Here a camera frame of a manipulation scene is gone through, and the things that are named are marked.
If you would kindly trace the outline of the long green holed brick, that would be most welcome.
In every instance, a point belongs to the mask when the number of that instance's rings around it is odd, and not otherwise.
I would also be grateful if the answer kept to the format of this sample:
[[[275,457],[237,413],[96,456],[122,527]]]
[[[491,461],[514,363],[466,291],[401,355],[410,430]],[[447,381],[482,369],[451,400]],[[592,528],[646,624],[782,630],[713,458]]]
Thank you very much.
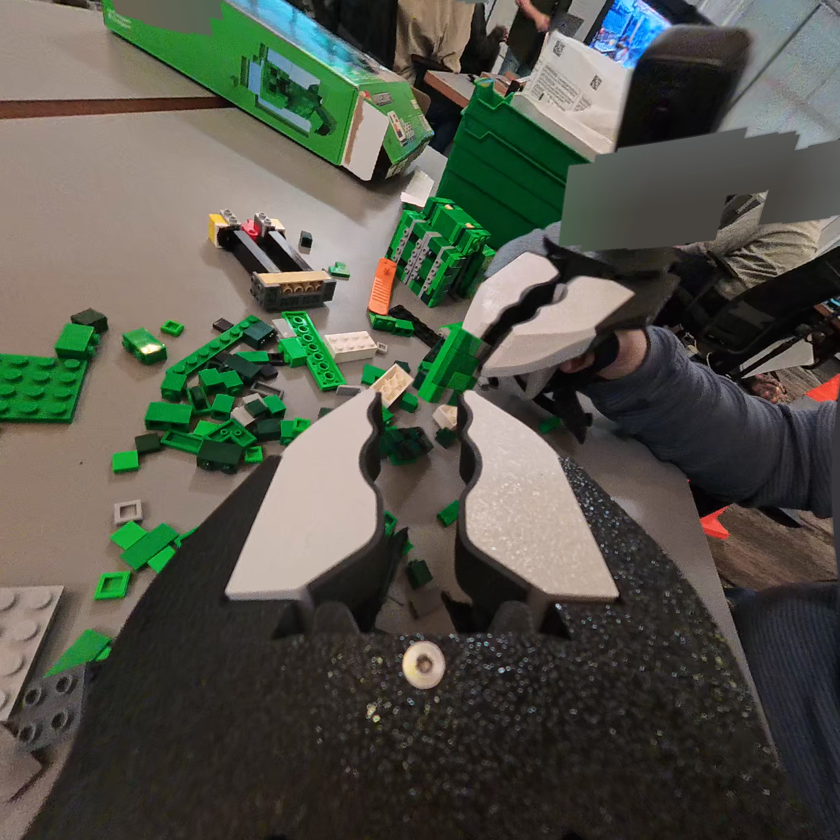
[[[334,392],[347,382],[327,344],[303,310],[287,310],[283,318],[294,331],[306,353],[308,369],[322,392]]]

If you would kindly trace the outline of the green flat tile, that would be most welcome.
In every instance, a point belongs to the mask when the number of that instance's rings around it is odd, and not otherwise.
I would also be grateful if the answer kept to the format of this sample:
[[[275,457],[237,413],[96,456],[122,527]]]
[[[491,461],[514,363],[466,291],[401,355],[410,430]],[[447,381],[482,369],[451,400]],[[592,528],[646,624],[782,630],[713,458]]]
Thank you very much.
[[[121,560],[133,570],[140,571],[150,565],[153,557],[172,545],[179,536],[179,532],[172,526],[162,523],[122,551]]]

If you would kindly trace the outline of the green brick block assembly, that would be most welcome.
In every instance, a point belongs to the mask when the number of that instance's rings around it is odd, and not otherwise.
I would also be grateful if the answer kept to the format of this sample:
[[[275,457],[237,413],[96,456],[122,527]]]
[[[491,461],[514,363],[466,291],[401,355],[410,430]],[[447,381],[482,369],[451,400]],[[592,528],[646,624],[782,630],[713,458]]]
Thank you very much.
[[[466,330],[462,322],[449,324],[443,347],[437,352],[423,383],[416,387],[419,397],[427,403],[438,403],[447,390],[454,393],[472,390],[487,349],[482,339]]]

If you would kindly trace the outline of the cream brick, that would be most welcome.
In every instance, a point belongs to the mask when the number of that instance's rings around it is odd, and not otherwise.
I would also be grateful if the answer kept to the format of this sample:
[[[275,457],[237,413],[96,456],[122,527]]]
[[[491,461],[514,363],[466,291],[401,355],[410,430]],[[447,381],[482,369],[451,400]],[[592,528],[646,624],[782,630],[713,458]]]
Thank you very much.
[[[393,364],[370,386],[371,391],[379,393],[381,404],[391,407],[413,384],[413,377],[399,364]]]

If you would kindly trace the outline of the green brick creature figure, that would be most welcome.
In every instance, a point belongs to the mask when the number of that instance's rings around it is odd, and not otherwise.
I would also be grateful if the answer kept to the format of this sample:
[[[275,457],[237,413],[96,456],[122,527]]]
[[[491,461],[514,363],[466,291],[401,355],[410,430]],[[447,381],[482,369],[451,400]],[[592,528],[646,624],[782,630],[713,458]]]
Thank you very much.
[[[474,297],[496,256],[490,233],[460,206],[430,197],[405,205],[385,257],[395,278],[428,308]]]

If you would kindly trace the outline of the light grey studded plate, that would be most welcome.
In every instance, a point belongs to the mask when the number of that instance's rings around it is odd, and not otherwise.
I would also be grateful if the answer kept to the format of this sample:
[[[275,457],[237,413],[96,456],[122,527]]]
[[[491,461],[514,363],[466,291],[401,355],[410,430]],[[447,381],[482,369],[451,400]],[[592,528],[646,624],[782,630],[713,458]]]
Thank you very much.
[[[1,588],[1,722],[15,709],[64,590],[62,585]]]

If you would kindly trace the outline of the green square brick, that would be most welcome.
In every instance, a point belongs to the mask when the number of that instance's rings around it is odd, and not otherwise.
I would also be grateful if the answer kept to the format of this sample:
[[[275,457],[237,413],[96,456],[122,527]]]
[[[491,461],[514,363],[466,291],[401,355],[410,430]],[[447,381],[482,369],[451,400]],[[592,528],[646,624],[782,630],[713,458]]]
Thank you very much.
[[[93,327],[68,322],[61,330],[54,350],[60,359],[89,361],[96,354],[99,342],[99,333]]]

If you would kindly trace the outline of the large green studded plate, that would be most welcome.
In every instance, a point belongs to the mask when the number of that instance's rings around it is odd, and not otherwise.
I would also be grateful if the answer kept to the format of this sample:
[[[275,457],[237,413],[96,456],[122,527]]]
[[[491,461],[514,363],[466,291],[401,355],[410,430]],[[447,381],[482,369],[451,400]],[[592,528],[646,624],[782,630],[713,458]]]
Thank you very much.
[[[1,423],[70,424],[86,360],[1,354]]]

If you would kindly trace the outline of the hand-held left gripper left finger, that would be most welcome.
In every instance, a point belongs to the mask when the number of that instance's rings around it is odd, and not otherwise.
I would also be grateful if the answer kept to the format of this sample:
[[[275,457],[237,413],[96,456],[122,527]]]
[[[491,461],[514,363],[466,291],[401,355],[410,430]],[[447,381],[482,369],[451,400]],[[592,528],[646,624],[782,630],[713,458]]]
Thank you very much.
[[[255,516],[225,595],[296,605],[304,623],[326,602],[372,630],[396,569],[376,485],[382,397],[363,389],[286,449]]]

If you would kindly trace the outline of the glossy green brick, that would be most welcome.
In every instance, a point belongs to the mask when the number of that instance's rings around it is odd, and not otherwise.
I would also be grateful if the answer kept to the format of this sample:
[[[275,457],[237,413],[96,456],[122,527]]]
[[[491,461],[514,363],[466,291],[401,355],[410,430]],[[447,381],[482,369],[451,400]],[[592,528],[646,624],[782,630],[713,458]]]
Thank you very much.
[[[122,346],[132,357],[146,366],[167,360],[168,353],[165,344],[145,328],[124,332]]]

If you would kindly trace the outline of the black tan brick assembly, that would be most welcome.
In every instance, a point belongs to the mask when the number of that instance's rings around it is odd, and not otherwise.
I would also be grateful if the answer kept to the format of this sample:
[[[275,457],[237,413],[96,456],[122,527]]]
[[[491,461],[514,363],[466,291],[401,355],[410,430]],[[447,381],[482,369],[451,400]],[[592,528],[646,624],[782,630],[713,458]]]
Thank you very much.
[[[277,218],[257,213],[240,221],[230,210],[210,213],[208,239],[247,273],[249,291],[265,312],[320,308],[334,296],[337,278],[310,267]]]

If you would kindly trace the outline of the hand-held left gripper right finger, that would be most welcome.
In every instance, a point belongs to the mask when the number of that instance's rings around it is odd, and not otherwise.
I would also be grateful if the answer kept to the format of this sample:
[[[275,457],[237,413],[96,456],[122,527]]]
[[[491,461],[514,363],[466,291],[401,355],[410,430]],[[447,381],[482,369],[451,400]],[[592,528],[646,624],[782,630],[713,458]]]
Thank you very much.
[[[449,599],[459,634],[492,632],[513,605],[513,631],[551,627],[556,605],[621,603],[559,454],[484,396],[458,399],[455,578],[469,603]]]

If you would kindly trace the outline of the dark grey studded plate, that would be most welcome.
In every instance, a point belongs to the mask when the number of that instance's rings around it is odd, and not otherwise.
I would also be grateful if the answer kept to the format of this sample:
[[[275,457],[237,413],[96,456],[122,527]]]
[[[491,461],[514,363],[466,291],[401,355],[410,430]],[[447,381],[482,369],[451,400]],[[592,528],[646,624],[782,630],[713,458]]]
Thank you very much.
[[[16,753],[35,753],[78,730],[89,683],[89,665],[46,675],[24,688],[19,709],[7,727]]]

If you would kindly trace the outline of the black rounded object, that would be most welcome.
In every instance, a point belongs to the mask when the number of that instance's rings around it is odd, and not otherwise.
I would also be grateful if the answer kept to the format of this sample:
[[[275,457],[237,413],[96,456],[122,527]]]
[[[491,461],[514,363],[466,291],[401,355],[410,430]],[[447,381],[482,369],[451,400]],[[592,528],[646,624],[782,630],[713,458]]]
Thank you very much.
[[[660,34],[629,79],[615,150],[717,132],[752,46],[743,28],[678,25]]]

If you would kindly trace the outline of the person's right hand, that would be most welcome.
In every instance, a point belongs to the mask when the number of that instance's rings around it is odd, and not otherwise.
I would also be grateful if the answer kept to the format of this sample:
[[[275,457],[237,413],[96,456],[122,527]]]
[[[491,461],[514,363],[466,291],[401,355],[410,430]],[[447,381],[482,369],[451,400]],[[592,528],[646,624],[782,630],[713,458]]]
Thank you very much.
[[[648,355],[645,329],[620,329],[600,341],[592,350],[560,364],[563,375],[595,383],[614,383],[634,374]]]

